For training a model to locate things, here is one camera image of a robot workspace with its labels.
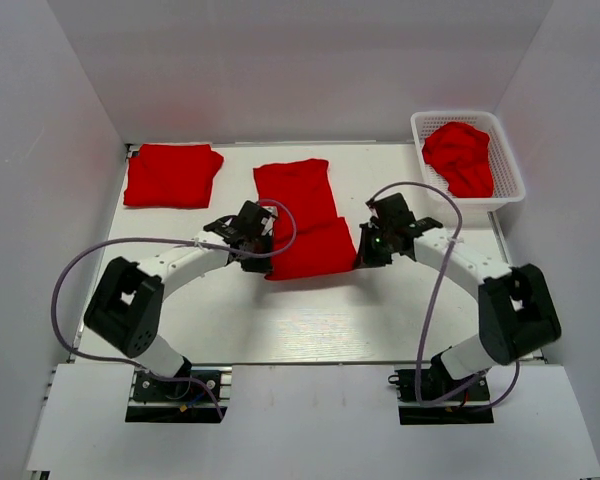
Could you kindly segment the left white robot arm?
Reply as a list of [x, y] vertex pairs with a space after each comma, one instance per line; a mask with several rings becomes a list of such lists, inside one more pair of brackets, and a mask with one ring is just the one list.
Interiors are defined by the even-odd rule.
[[203, 227], [189, 242], [142, 260], [122, 256], [106, 266], [84, 314], [85, 326], [179, 399], [191, 387], [191, 363], [159, 335], [165, 300], [180, 288], [234, 262], [247, 272], [272, 269], [276, 205], [243, 204], [236, 215]]

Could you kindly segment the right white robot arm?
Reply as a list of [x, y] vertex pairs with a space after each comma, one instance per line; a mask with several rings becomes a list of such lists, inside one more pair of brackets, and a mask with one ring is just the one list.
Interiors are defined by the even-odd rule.
[[478, 305], [478, 333], [437, 354], [427, 374], [433, 390], [452, 399], [468, 378], [556, 342], [562, 335], [544, 274], [533, 264], [511, 266], [453, 240], [431, 218], [416, 219], [400, 193], [370, 200], [371, 219], [361, 225], [354, 263], [380, 268], [395, 255], [442, 272]]

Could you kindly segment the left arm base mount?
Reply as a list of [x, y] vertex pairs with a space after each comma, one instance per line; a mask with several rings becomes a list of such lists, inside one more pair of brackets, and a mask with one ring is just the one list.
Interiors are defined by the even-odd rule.
[[205, 384], [159, 382], [145, 372], [134, 373], [127, 403], [126, 423], [219, 424], [221, 418], [207, 393], [216, 398], [222, 414], [229, 406], [232, 369], [201, 367], [191, 376]]

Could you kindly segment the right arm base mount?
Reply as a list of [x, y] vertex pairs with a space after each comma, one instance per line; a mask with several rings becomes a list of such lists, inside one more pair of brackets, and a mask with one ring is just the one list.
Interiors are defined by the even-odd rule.
[[416, 399], [414, 368], [397, 369], [387, 378], [396, 390], [402, 426], [488, 425], [494, 423], [488, 383], [481, 378], [453, 397], [423, 407]]

